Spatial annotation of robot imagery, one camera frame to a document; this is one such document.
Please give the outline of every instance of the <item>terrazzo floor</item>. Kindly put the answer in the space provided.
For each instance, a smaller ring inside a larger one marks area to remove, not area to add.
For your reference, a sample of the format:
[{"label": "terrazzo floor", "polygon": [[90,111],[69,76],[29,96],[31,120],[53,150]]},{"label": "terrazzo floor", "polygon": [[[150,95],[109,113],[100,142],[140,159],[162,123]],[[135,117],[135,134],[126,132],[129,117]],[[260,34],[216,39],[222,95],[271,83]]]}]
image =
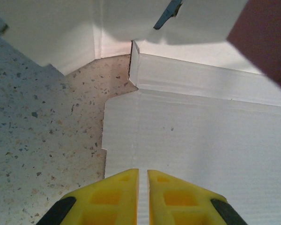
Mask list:
[{"label": "terrazzo floor", "polygon": [[128,65],[129,56],[107,58],[64,77],[0,38],[0,225],[36,224],[104,177],[104,103],[136,90]]}]

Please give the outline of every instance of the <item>yellow plastic part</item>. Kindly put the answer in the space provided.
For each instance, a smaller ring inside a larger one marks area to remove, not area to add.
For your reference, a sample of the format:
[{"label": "yellow plastic part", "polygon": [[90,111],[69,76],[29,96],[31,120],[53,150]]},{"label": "yellow plastic part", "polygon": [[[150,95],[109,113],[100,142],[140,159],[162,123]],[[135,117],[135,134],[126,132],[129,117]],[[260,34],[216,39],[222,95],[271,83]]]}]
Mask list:
[{"label": "yellow plastic part", "polygon": [[217,193],[170,176],[148,170],[150,225],[226,225],[210,202]]},{"label": "yellow plastic part", "polygon": [[130,169],[70,192],[76,202],[61,225],[136,225],[139,170]]}]

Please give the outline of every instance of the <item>dark red surface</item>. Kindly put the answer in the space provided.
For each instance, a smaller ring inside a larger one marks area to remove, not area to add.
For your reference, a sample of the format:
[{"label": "dark red surface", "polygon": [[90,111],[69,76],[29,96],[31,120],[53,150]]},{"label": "dark red surface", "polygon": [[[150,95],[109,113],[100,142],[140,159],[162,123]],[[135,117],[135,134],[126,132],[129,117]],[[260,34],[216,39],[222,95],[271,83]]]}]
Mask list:
[{"label": "dark red surface", "polygon": [[281,86],[281,0],[249,0],[227,40]]}]

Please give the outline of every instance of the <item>black rubber pad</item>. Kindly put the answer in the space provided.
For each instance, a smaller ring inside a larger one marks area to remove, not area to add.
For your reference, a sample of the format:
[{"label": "black rubber pad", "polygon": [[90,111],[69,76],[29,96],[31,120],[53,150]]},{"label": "black rubber pad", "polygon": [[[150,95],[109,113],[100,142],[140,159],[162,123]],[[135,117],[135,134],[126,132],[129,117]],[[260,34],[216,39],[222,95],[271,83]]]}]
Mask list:
[{"label": "black rubber pad", "polygon": [[218,199],[211,199],[210,201],[227,225],[247,225],[230,204]]},{"label": "black rubber pad", "polygon": [[60,225],[75,202],[75,197],[68,197],[59,200],[40,219],[37,225]]}]

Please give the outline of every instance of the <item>white cardboard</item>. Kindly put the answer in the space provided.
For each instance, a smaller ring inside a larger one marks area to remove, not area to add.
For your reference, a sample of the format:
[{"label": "white cardboard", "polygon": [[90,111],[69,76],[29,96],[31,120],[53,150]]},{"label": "white cardboard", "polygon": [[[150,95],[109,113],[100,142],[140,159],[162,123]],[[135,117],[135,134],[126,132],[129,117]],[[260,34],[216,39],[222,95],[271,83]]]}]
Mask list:
[{"label": "white cardboard", "polygon": [[224,40],[247,0],[184,0],[176,17],[153,26],[170,0],[0,0],[3,35],[41,66],[68,74],[85,64],[142,51],[172,59],[260,73]]},{"label": "white cardboard", "polygon": [[140,169],[138,224],[149,224],[147,169],[224,195],[248,224],[281,224],[279,89],[257,74],[139,52],[130,70],[139,90],[106,102],[102,142],[107,177]]}]

